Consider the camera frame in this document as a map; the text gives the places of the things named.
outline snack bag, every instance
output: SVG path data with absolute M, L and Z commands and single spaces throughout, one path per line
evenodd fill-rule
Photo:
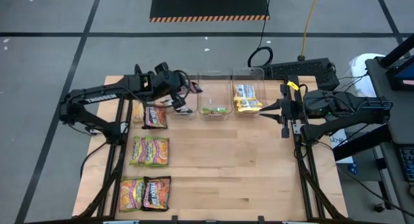
M 261 107 L 257 107 L 257 106 L 240 106 L 238 107 L 238 111 L 239 112 L 243 112 L 243 111 L 260 111 Z
M 216 107 L 216 108 L 203 107 L 202 113 L 204 115 L 222 115 L 222 114 L 227 114 L 228 109 L 224 107 Z
M 144 178 L 122 179 L 120 186 L 120 212 L 140 210 L 145 192 Z
M 236 105 L 240 106 L 263 106 L 263 104 L 257 100 L 238 100 L 236 101 Z
M 256 99 L 256 96 L 254 94 L 253 85 L 243 85 L 243 84 L 234 85 L 234 101 L 255 100 L 255 99 Z
M 146 142 L 146 166 L 168 165 L 169 140 L 161 137 L 145 137 Z
M 136 123 L 144 121 L 144 106 L 137 100 L 133 101 L 132 121 Z
M 132 159 L 129 165 L 144 165 L 147 152 L 145 137 L 134 137 Z
M 143 211 L 167 211 L 169 185 L 171 176 L 149 178 L 144 177 L 145 194 L 142 200 Z
M 145 107 L 142 129 L 167 128 L 166 110 L 161 107 Z

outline hazard stripe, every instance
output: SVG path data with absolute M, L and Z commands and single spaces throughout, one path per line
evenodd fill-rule
M 262 21 L 269 20 L 270 16 L 190 16 L 190 17 L 152 17 L 151 23 L 175 23 L 195 21 Z

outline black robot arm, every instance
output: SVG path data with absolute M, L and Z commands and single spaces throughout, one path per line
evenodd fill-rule
M 143 74 L 139 66 L 135 66 L 135 73 L 124 75 L 115 84 L 101 85 L 88 89 L 75 89 L 60 101 L 59 118 L 64 124 L 73 125 L 76 122 L 84 124 L 90 131 L 95 129 L 102 132 L 109 143 L 120 144 L 122 127 L 116 122 L 107 122 L 95 114 L 88 112 L 87 104 L 112 100 L 124 97 L 126 100 L 139 100 L 144 105 L 166 95 L 170 95 L 171 106 L 179 108 L 185 105 L 184 99 L 178 95 L 181 87 L 186 85 L 187 74 L 182 71 L 170 71 L 167 63 L 163 62 L 155 67 L 153 72 Z
M 325 118 L 329 114 L 336 117 L 320 125 L 296 124 L 294 133 L 300 134 L 302 142 L 308 144 L 316 142 L 324 134 L 334 133 L 355 124 L 383 124 L 389 120 L 389 112 L 393 106 L 384 97 L 355 97 L 351 93 L 342 91 L 310 91 L 305 94 L 303 100 L 303 102 L 296 102 L 278 99 L 261 111 L 281 109 L 281 115 L 261 115 L 273 118 L 280 124 L 282 120 Z M 289 134 L 282 134 L 282 137 L 289 138 Z

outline wooden table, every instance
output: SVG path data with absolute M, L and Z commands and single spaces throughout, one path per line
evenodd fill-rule
M 108 76 L 105 84 L 119 79 L 121 76 Z M 281 98 L 281 82 L 265 81 L 268 104 Z M 309 90 L 316 89 L 314 77 L 300 77 L 300 83 L 307 84 Z M 196 101 L 197 95 L 189 95 L 190 106 Z M 118 100 L 101 102 L 98 116 L 114 121 L 117 105 Z M 131 125 L 123 176 L 172 176 L 169 210 L 117 213 L 116 219 L 170 220 L 172 215 L 178 215 L 180 220 L 253 221 L 258 216 L 264 216 L 267 221 L 306 220 L 298 166 L 293 156 L 294 142 L 291 138 L 281 138 L 281 126 L 276 121 L 264 117 L 239 118 L 234 113 L 225 121 L 202 121 L 199 115 L 191 119 L 168 115 L 168 129 L 142 130 L 137 124 Z M 169 137 L 168 167 L 129 165 L 133 137 L 145 135 Z M 102 135 L 93 137 L 89 152 L 103 141 Z M 327 137 L 321 141 L 330 144 Z M 313 146 L 313 151 L 321 189 L 346 216 L 332 151 L 319 145 Z M 105 147 L 86 162 L 74 215 L 82 212 L 101 188 L 108 152 L 109 147 Z M 310 187 L 309 191 L 313 215 L 317 216 Z M 109 213 L 111 197 L 112 189 L 107 196 L 105 214 Z

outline gray floor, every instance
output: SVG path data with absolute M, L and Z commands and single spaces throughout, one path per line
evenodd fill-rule
M 7 37 L 5 32 L 82 32 L 94 0 L 0 0 L 0 217 L 13 223 L 38 157 L 80 38 Z M 385 0 L 400 33 L 414 32 L 412 0 Z M 271 0 L 266 32 L 301 32 L 312 0 Z M 100 0 L 91 32 L 260 32 L 263 22 L 150 23 L 151 0 Z M 319 0 L 309 32 L 393 33 L 378 0 Z M 144 71 L 160 62 L 190 74 L 246 66 L 259 38 L 156 37 L 87 38 L 71 89 L 100 85 L 107 75 Z M 301 38 L 264 38 L 274 63 L 295 61 Z M 338 77 L 362 53 L 386 54 L 396 38 L 308 38 L 307 59 L 328 57 Z M 253 64 L 266 60 L 257 55 Z M 70 218 L 88 137 L 58 125 L 25 218 Z M 394 210 L 372 211 L 377 201 L 363 188 L 343 181 L 351 218 L 400 223 Z

